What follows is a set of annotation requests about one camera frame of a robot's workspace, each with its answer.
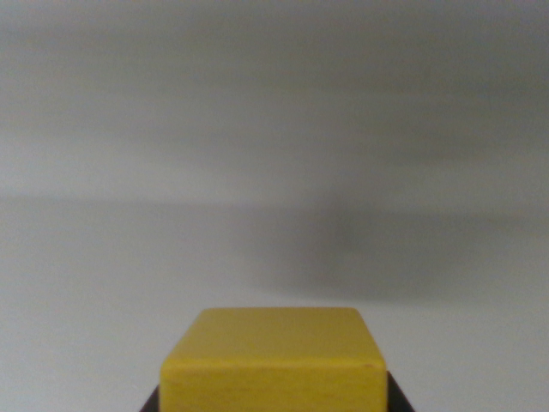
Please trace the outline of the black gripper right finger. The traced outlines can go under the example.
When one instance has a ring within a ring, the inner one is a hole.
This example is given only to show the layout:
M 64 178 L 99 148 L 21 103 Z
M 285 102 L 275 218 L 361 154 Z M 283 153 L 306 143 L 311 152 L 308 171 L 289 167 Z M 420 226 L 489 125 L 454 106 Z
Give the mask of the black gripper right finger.
M 415 412 L 412 404 L 408 401 L 401 387 L 395 381 L 390 372 L 388 377 L 388 412 Z

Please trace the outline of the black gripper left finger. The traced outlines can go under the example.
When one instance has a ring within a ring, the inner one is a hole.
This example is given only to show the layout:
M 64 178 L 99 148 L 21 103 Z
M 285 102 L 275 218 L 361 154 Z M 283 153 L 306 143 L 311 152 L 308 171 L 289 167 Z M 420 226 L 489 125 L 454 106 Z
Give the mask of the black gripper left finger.
M 159 389 L 157 385 L 151 395 L 148 397 L 147 401 L 142 405 L 140 412 L 159 412 L 160 411 L 160 401 L 159 401 Z

